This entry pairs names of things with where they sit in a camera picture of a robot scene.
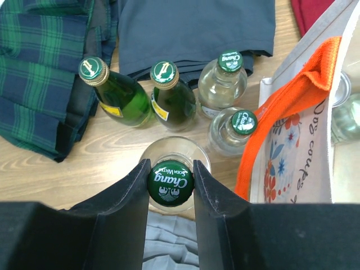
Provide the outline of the green glass bottle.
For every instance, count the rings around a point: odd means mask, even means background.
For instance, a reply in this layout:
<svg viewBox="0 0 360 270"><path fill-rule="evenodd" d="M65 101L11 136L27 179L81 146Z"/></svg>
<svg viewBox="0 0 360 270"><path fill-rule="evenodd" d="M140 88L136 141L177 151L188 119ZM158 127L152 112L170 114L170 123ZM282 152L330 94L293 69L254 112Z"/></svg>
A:
<svg viewBox="0 0 360 270"><path fill-rule="evenodd" d="M143 87L129 76L111 71L101 58L82 59L79 76L94 87L99 105L113 120L133 128L150 120L150 99Z"/></svg>
<svg viewBox="0 0 360 270"><path fill-rule="evenodd" d="M174 132L188 128L196 114L196 97L180 79L177 66L168 60L157 61L150 78L154 84L150 101L159 123Z"/></svg>

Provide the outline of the clear soda water bottle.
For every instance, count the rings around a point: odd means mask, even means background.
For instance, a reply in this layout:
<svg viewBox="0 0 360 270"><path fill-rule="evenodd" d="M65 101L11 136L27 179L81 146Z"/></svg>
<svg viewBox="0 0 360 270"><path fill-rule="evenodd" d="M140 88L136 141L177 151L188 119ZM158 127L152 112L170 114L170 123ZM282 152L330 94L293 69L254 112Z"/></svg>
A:
<svg viewBox="0 0 360 270"><path fill-rule="evenodd" d="M202 113L214 118L220 111L237 106L248 84L244 59L236 50L226 50L203 68L199 81Z"/></svg>
<svg viewBox="0 0 360 270"><path fill-rule="evenodd" d="M209 125L209 148L226 158L239 157L257 126L258 119L252 111L239 107L223 109Z"/></svg>
<svg viewBox="0 0 360 270"><path fill-rule="evenodd" d="M340 106L332 108L331 142L359 141L359 93L354 93Z"/></svg>
<svg viewBox="0 0 360 270"><path fill-rule="evenodd" d="M198 143L181 136L161 138L143 152L151 161L147 178L150 205L162 214L179 214L194 207L194 160L211 171L210 159Z"/></svg>

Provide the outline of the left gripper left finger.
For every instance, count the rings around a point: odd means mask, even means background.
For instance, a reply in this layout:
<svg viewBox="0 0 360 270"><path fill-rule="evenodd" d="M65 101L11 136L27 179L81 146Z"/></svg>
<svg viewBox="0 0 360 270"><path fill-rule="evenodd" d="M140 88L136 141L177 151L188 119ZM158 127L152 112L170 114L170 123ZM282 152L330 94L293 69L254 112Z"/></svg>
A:
<svg viewBox="0 0 360 270"><path fill-rule="evenodd" d="M141 269L149 208L148 159L68 210L1 202L2 269Z"/></svg>

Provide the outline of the beige canvas bag orange handles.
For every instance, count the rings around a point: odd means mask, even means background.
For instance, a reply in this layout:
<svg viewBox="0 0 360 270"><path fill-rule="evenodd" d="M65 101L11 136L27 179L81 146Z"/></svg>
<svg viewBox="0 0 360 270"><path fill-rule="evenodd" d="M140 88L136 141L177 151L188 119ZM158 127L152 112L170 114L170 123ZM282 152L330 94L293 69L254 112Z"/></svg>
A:
<svg viewBox="0 0 360 270"><path fill-rule="evenodd" d="M333 203L331 110L359 19L358 1L335 1L270 78L260 82L258 126L235 193L251 203Z"/></svg>

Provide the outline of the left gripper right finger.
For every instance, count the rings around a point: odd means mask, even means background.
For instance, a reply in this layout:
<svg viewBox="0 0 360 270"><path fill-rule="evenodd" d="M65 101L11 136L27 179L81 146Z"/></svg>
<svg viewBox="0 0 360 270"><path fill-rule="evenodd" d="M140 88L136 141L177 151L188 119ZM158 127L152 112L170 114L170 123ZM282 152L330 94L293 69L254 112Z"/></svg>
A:
<svg viewBox="0 0 360 270"><path fill-rule="evenodd" d="M252 204L193 163L201 269L358 269L359 205Z"/></svg>

